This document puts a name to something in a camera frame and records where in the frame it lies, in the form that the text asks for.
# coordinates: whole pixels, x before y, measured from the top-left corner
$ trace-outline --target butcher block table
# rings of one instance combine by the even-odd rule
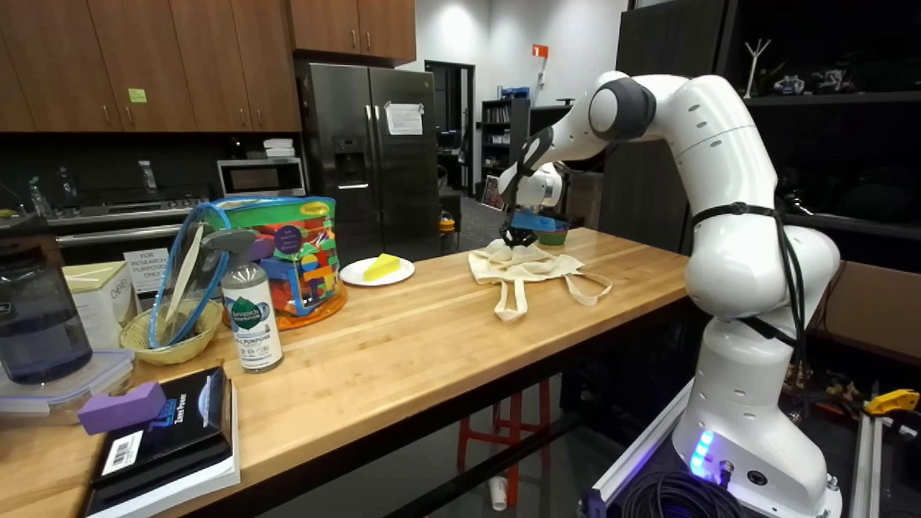
[[[614,293],[587,309],[572,302],[562,280],[528,284],[529,313],[500,322],[492,313],[499,284],[476,284],[467,253],[451,253],[417,263],[401,284],[348,289],[339,313],[283,330],[285,361],[272,371],[243,371],[231,335],[220,335],[187,366],[138,366],[132,385],[211,366],[226,366],[236,382],[243,483],[175,515],[257,487],[283,487],[289,473],[686,297],[686,256],[595,231],[572,231],[562,250],[610,280]],[[0,512],[80,515],[99,448],[100,438],[86,438],[74,424],[0,420]]]

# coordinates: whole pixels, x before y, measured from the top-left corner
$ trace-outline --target cardboard box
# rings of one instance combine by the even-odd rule
[[[120,349],[120,322],[135,316],[138,306],[123,263],[67,264],[64,280],[89,346],[99,352]]]
[[[843,263],[810,330],[921,366],[921,274]]]

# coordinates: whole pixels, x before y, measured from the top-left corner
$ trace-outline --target upper cabinet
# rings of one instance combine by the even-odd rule
[[[416,0],[292,0],[303,51],[416,61]]]
[[[86,0],[0,0],[0,38],[36,129],[103,132],[120,126]]]
[[[416,61],[416,0],[358,0],[362,50],[397,64]]]
[[[31,129],[31,115],[28,115],[28,105],[23,95],[23,86],[11,69],[7,44],[0,38],[0,129],[11,132],[11,129]]]
[[[0,0],[0,132],[36,129],[298,132],[289,0]]]
[[[295,46],[361,54],[358,0],[292,0]]]
[[[289,0],[233,0],[250,129],[300,132]]]
[[[231,0],[172,0],[175,38],[200,129],[250,129]]]
[[[123,129],[197,129],[171,2],[89,0],[89,8]]]

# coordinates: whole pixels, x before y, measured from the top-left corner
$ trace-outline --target refrigerator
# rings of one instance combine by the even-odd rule
[[[440,253],[428,73],[300,64],[312,194],[338,200],[344,263]]]

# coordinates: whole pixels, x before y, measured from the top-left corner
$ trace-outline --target book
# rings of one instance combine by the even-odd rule
[[[223,369],[162,385],[155,420],[110,431],[86,495],[86,515],[159,515],[239,483],[236,394]]]

